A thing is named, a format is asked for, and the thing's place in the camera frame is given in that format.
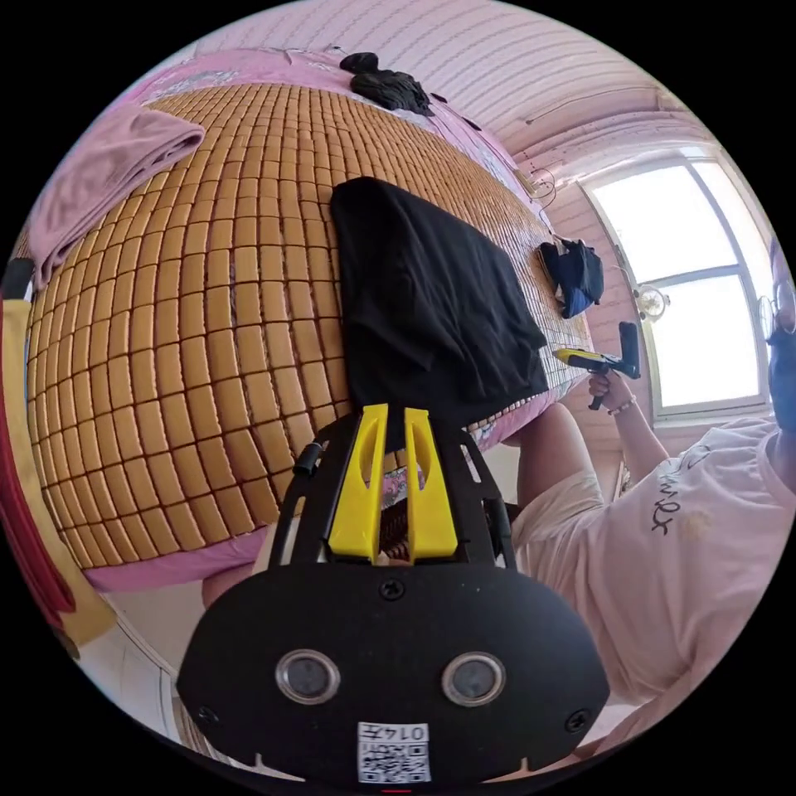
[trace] pink bedsheet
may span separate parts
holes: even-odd
[[[367,104],[376,105],[354,94],[349,86],[351,74],[339,68],[341,56],[302,50],[225,50],[198,56],[150,75],[122,94],[110,107],[134,102],[145,104],[186,91],[242,85],[246,83],[283,83],[311,89],[334,91]],[[410,111],[393,113],[412,124],[444,138],[505,185],[548,228],[550,222],[541,205],[533,201],[514,177],[517,167],[511,155],[485,131],[474,130],[448,104],[431,100],[435,116],[426,118]]]
[[[364,103],[374,104],[351,92],[351,75],[338,68],[340,59],[341,56],[337,54],[298,50],[215,52],[151,75],[126,91],[110,107],[124,103],[147,104],[186,91],[247,83],[302,85],[334,91]],[[434,91],[434,86],[425,86],[425,89],[431,92]],[[408,111],[391,112],[439,135],[480,164],[551,229],[544,210],[526,194],[514,177],[515,164],[501,144],[485,131],[479,132],[471,128],[446,103],[432,99],[431,108],[436,115],[430,119]],[[474,432],[478,447],[488,450],[507,439],[547,406],[560,400],[574,384],[575,382],[571,382],[536,396],[519,409]],[[405,471],[389,473],[385,477],[384,506],[390,506],[404,496]],[[251,533],[201,550],[172,553],[151,561],[97,567],[86,570],[85,575],[99,591],[140,591],[202,580],[217,572],[253,562],[268,532],[269,528],[258,528]]]

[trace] window frame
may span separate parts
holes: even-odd
[[[713,420],[720,417],[731,417],[738,414],[757,414],[758,412],[765,413],[769,408],[769,386],[768,386],[768,355],[766,343],[763,338],[763,332],[760,328],[760,323],[757,318],[757,304],[758,296],[755,293],[755,287],[750,276],[749,267],[746,264],[743,252],[741,251],[735,234],[732,231],[729,221],[725,214],[719,207],[718,201],[715,199],[711,190],[702,180],[699,172],[694,168],[696,163],[714,163],[718,165],[722,171],[727,174],[733,188],[738,192],[740,199],[744,202],[747,212],[751,220],[755,223],[758,232],[764,242],[767,241],[768,235],[766,231],[760,229],[760,225],[748,206],[745,196],[742,192],[738,191],[733,177],[727,173],[725,165],[718,158],[704,156],[686,156],[681,153],[669,153],[660,158],[652,158],[644,161],[643,163],[636,163],[633,165],[620,166],[615,169],[608,169],[601,172],[600,175],[591,179],[584,180],[580,183],[586,199],[599,218],[608,239],[610,240],[619,267],[622,268],[627,276],[629,287],[632,290],[637,289],[640,285],[650,285],[658,289],[664,290],[666,287],[675,284],[686,284],[689,282],[696,282],[703,279],[710,279],[719,276],[737,276],[740,280],[741,288],[743,289],[746,306],[750,314],[750,321],[752,325],[752,333],[755,338],[755,353],[757,355],[757,369],[758,369],[758,384],[759,393],[756,396],[747,396],[745,398],[733,398],[726,400],[714,401],[701,401],[699,403],[685,404],[673,407],[664,407],[662,402],[660,369],[658,367],[658,359],[655,350],[655,341],[653,338],[652,324],[649,321],[641,321],[639,327],[642,332],[644,348],[647,353],[648,367],[649,367],[649,381],[650,381],[650,401],[652,404],[653,421],[659,424],[667,424],[678,420]],[[699,271],[689,271],[685,274],[675,274],[670,277],[662,279],[651,279],[648,282],[639,283],[633,269],[630,266],[629,258],[626,255],[619,236],[608,218],[607,213],[599,203],[599,199],[595,195],[595,191],[601,187],[609,185],[613,182],[627,179],[628,177],[636,177],[637,175],[646,172],[659,171],[672,167],[684,167],[688,172],[691,179],[702,192],[702,195],[707,199],[708,204],[711,206],[716,219],[721,224],[730,247],[735,256],[735,263],[730,265],[722,265],[720,267],[703,269]]]

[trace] wall fan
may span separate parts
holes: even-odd
[[[658,288],[654,288],[650,284],[643,284],[637,290],[634,290],[633,296],[636,299],[638,316],[643,321],[648,320],[653,323],[663,315],[666,307],[672,303],[672,300],[666,294],[661,293]]]

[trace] label sticker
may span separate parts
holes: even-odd
[[[427,724],[357,725],[359,781],[370,784],[430,782]]]

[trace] black cloth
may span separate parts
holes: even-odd
[[[352,72],[351,91],[372,100],[387,110],[409,110],[420,116],[433,116],[431,100],[412,75],[379,69],[372,52],[354,52],[340,61],[340,68]]]
[[[340,68],[354,75],[379,70],[379,56],[375,52],[353,52],[340,61]]]
[[[561,316],[574,318],[592,304],[599,304],[603,295],[603,264],[591,246],[582,240],[563,240],[564,253],[552,243],[540,246],[553,289],[561,288],[563,306]]]
[[[0,279],[0,294],[5,299],[24,299],[33,279],[33,260],[15,257]]]
[[[464,427],[547,390],[547,340],[502,249],[373,177],[335,186],[330,209],[349,393],[391,406],[389,451],[407,406]]]

